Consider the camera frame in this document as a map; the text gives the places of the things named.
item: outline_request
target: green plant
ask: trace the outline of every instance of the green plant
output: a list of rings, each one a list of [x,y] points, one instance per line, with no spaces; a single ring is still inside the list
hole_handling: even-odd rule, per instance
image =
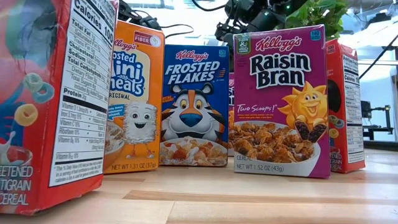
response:
[[[286,18],[285,28],[324,24],[326,40],[331,40],[338,38],[343,31],[341,17],[346,13],[346,0],[308,0]]]

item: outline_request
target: frosted flakes box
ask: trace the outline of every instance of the frosted flakes box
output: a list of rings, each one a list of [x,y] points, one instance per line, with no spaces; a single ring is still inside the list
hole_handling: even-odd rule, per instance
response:
[[[166,45],[160,164],[226,166],[227,47]]]
[[[164,35],[119,21],[109,92],[104,173],[159,165]]]
[[[119,1],[2,1],[0,213],[101,186]]]
[[[326,43],[331,171],[365,167],[361,88],[356,51],[337,40]]]
[[[323,25],[234,36],[235,172],[328,178]]]
[[[235,102],[235,90],[234,90],[234,73],[229,73],[229,85],[228,85],[228,156],[234,156],[234,146],[232,141],[229,139],[229,134],[234,128],[234,102]]]

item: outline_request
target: bowl of cereal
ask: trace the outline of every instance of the bowl of cereal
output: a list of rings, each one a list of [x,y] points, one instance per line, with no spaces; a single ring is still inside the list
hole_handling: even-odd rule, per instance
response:
[[[103,170],[106,170],[119,157],[124,146],[123,129],[112,121],[106,125],[105,155]]]
[[[160,164],[181,166],[225,166],[228,150],[206,139],[170,139],[160,144]]]
[[[318,143],[303,141],[296,130],[268,121],[235,122],[233,145],[237,160],[263,167],[253,172],[284,175],[310,175],[321,151]]]

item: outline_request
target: cartoon sun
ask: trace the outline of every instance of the cartoon sun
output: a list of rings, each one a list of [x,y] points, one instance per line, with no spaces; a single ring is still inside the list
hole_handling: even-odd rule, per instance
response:
[[[327,125],[328,100],[326,97],[326,85],[312,87],[305,82],[302,91],[293,88],[293,94],[283,97],[288,105],[278,108],[286,114],[286,123],[294,129],[294,122],[301,120],[311,130],[318,124]]]

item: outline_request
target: blurry background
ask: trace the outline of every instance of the blurry background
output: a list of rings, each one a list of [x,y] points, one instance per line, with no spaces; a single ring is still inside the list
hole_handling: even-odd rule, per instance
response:
[[[140,9],[156,17],[161,26],[188,24],[191,34],[169,37],[167,44],[222,45],[214,33],[219,22],[225,22],[224,9],[205,12],[191,0],[125,0],[133,9]],[[348,12],[343,16],[344,31],[340,42],[358,51],[359,74],[362,74],[383,47],[398,34],[397,0],[348,0]],[[197,0],[200,6],[210,9],[226,4],[227,0]],[[165,35],[189,31],[188,27],[163,29]],[[389,105],[392,134],[375,132],[374,140],[398,141],[398,40],[361,79],[361,100],[370,102],[372,108]],[[372,118],[363,119],[364,125],[386,127],[386,112],[373,111]]]

